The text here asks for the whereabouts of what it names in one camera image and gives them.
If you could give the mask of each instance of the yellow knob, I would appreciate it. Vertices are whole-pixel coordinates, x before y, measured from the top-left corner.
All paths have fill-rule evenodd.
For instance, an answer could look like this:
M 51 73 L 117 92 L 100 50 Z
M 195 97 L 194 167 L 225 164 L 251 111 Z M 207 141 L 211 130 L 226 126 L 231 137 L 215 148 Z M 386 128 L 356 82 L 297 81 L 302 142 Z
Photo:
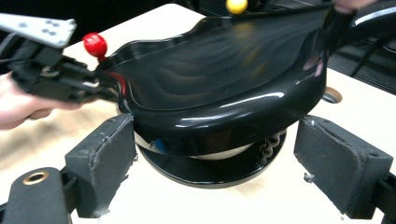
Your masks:
M 248 0 L 227 0 L 225 6 L 230 13 L 241 14 L 248 8 Z

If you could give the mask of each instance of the red ball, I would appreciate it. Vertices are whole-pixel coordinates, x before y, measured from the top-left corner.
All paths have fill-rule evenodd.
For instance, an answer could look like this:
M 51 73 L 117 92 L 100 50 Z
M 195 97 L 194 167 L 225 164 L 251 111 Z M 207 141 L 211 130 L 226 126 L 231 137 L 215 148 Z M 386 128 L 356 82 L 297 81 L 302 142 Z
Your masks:
M 85 35 L 82 38 L 84 42 L 84 48 L 93 57 L 97 57 L 98 60 L 105 58 L 107 52 L 107 42 L 97 33 L 91 33 Z

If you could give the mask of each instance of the wooden table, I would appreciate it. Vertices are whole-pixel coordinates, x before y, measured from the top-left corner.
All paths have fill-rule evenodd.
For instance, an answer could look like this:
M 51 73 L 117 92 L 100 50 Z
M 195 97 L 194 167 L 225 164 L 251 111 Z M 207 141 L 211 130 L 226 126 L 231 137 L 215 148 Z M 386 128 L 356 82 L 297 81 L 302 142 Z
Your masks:
M 113 52 L 135 39 L 163 39 L 190 30 L 203 16 L 177 5 L 165 5 L 102 32 Z M 87 63 L 96 60 L 81 43 L 64 53 Z M 328 86 L 343 95 L 339 104 L 324 101 L 310 114 L 329 119 L 370 144 L 395 156 L 396 97 L 355 79 L 328 70 Z M 18 176 L 39 167 L 64 167 L 64 154 L 104 120 L 117 115 L 116 106 L 98 100 L 78 111 L 54 111 L 50 117 L 27 121 L 0 132 L 0 203 Z M 276 160 L 258 177 L 227 189 L 195 189 L 180 185 L 156 172 L 141 156 L 129 171 L 100 219 L 78 218 L 74 223 L 380 223 L 349 220 L 341 215 L 313 184 L 303 180 L 304 167 L 292 151 L 297 125 L 288 128 L 285 144 Z

